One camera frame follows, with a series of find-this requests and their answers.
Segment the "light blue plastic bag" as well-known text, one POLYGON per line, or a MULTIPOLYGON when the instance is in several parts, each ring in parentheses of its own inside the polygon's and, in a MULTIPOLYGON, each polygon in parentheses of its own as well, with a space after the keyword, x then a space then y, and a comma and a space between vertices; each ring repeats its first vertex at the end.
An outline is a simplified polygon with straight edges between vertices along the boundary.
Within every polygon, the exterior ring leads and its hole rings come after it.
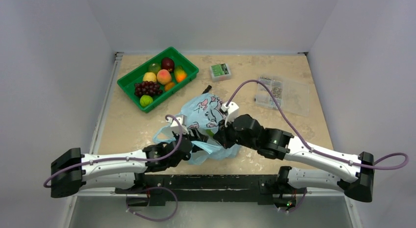
MULTIPOLYGON (((220 112, 222 100, 214 94, 206 93, 194 97, 185 103, 177 115, 185 115, 185 125, 187 129, 196 128, 201 133, 206 134, 206 129, 212 129, 215 133, 219 129, 219 122, 225 119, 220 112)), ((231 148, 224 148, 209 137, 206 143, 192 141, 195 145, 204 149, 196 153, 191 153, 188 164, 201 165, 207 159, 223 160, 237 156, 241 146, 233 145, 231 148)))

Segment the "lime green fake fruit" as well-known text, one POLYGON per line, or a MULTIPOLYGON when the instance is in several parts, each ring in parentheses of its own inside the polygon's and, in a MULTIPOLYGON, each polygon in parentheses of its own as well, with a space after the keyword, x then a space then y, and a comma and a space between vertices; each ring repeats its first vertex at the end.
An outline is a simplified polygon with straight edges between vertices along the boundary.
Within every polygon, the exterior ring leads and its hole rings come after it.
POLYGON ((152 104, 153 101, 154 101, 153 97, 149 95, 143 95, 140 98, 139 103, 140 103, 140 106, 144 108, 152 104))

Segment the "dark red fake grapes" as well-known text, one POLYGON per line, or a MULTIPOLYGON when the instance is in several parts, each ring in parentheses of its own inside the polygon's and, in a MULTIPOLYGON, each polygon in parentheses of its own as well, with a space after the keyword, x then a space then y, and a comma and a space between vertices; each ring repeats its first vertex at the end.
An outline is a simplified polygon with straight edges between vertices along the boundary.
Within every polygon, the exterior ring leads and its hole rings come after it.
POLYGON ((153 81, 144 81, 141 83, 134 84, 134 95, 137 97, 142 97, 143 95, 147 96, 158 96, 163 93, 163 86, 158 82, 153 81))

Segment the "orange pink fake peach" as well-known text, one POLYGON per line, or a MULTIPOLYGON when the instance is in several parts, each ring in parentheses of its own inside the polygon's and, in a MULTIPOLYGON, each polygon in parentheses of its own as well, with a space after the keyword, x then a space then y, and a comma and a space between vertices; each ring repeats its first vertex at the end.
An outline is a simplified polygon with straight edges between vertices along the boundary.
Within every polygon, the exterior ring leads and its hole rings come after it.
POLYGON ((156 78, 157 78, 158 83, 160 83, 161 85, 166 85, 172 81, 171 74, 166 69, 160 70, 157 73, 156 78))

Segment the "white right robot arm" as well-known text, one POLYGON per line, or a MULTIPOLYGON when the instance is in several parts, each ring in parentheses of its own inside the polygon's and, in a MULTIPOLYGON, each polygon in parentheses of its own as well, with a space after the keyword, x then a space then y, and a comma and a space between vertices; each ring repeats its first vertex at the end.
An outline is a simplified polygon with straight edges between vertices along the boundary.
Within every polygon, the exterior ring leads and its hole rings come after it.
POLYGON ((275 179, 281 192, 291 188, 317 187, 343 192, 356 201, 369 203, 373 199, 374 156, 335 152, 317 145, 306 146, 299 137, 277 128, 264 128, 245 114, 228 123, 221 120, 213 136, 224 148, 234 145, 256 150, 268 159, 295 161, 315 167, 315 170, 291 168, 275 179))

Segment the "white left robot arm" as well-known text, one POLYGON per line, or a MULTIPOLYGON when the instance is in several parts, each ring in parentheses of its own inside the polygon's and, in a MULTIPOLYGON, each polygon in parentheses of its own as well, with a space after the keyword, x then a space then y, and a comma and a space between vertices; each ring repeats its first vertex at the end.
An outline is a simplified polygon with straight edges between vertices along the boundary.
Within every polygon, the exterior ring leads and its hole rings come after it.
POLYGON ((183 135, 174 134, 171 142, 164 140, 142 150, 119 154, 87 154, 72 148, 51 163, 51 176, 44 182, 52 198, 72 196, 81 190, 115 187, 141 193, 146 188, 145 173, 162 172, 191 159, 201 151, 195 143, 206 143, 208 135, 190 129, 183 135))

